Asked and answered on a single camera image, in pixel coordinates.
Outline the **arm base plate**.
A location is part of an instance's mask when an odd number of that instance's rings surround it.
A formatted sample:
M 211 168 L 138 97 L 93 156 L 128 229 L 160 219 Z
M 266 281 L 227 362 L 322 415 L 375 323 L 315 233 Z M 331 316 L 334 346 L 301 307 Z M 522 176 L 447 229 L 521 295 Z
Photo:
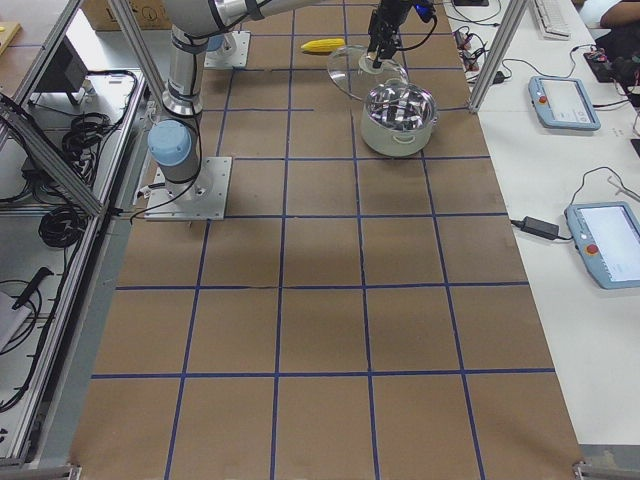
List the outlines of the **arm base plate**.
M 165 181 L 159 167 L 155 181 L 164 186 L 150 193 L 144 218 L 150 221 L 223 220 L 232 169 L 231 157 L 206 157 L 195 183 Z
M 251 33 L 232 31 L 208 40 L 204 68 L 210 70 L 244 69 L 247 65 Z

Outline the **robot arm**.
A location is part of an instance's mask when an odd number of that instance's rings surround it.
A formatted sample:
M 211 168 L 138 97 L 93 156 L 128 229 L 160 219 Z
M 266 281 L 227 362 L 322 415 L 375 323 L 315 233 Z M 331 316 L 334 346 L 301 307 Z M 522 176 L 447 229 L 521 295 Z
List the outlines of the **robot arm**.
M 169 1 L 170 65 L 148 149 L 154 219 L 352 216 L 367 95 L 409 2 Z
M 237 50 L 233 32 L 212 35 L 208 38 L 207 53 L 230 56 Z

